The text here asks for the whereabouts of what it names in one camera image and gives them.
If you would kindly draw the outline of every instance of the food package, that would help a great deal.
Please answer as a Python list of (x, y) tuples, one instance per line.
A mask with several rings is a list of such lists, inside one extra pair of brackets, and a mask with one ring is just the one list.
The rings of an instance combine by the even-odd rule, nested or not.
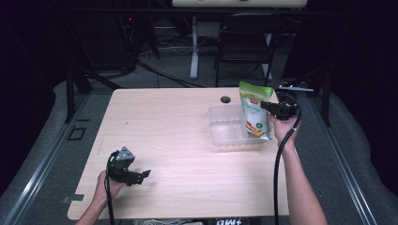
[(261, 101), (269, 102), (273, 88), (240, 82), (239, 93), (246, 129), (259, 138), (270, 140), (268, 111), (261, 108)]

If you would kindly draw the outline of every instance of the table leg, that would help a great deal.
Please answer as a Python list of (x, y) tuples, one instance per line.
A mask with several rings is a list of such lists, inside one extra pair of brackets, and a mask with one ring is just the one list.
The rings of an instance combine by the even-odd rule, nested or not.
[[(271, 41), (271, 34), (266, 34), (266, 37), (267, 37), (267, 44), (269, 45), (269, 42)], [(262, 64), (261, 68), (263, 69), (264, 78), (266, 78), (267, 77), (267, 71), (268, 71), (268, 64)], [(268, 81), (272, 81), (271, 72), (269, 73)]]
[(191, 79), (198, 78), (198, 37), (196, 33), (196, 17), (192, 17), (192, 61), (191, 61)]

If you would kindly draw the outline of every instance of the chair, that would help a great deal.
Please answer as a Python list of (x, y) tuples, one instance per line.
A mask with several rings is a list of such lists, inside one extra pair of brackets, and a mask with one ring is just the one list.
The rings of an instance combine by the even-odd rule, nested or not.
[[(219, 86), (220, 62), (233, 64), (268, 64), (267, 86), (272, 58), (278, 36), (284, 30), (284, 21), (275, 14), (236, 13), (220, 24), (219, 43), (214, 68), (216, 87)], [(266, 34), (271, 35), (269, 43)]]

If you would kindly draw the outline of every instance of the desk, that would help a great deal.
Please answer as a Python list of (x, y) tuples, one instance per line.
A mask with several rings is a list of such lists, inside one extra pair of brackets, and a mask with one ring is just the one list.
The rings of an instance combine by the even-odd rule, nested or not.
[[(181, 8), (305, 8), (307, 0), (173, 0), (173, 7)], [(198, 76), (199, 54), (197, 46), (196, 17), (192, 17), (192, 61), (191, 79)], [(261, 65), (264, 73), (268, 64)]]
[[(114, 199), (115, 218), (224, 218), (273, 215), (277, 141), (214, 146), (207, 110), (238, 88), (119, 89), (114, 92), (86, 162), (68, 217), (90, 204), (97, 177), (112, 152), (127, 146), (131, 171), (151, 170), (141, 186)], [(279, 210), (288, 215), (281, 161)], [(99, 218), (108, 218), (105, 209)]]

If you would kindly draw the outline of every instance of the clear plastic container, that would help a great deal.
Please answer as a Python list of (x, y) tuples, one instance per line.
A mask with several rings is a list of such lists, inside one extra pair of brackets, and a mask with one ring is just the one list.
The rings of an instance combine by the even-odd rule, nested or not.
[(211, 140), (214, 145), (263, 143), (266, 141), (246, 130), (240, 104), (211, 106), (208, 109), (208, 115)]

